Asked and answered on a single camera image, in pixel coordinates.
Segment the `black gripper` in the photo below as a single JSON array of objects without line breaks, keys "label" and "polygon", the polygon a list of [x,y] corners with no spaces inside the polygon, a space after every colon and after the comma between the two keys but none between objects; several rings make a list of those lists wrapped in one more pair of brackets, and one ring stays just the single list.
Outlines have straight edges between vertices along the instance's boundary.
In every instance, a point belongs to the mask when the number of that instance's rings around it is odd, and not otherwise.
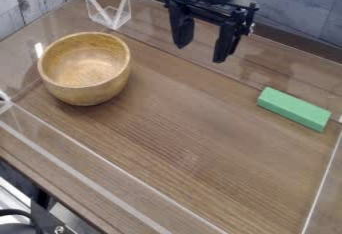
[{"label": "black gripper", "polygon": [[194,39],[194,18],[222,25],[216,42],[216,63],[224,63],[234,54],[241,34],[253,32],[260,5],[252,0],[166,0],[174,44],[185,48]]}]

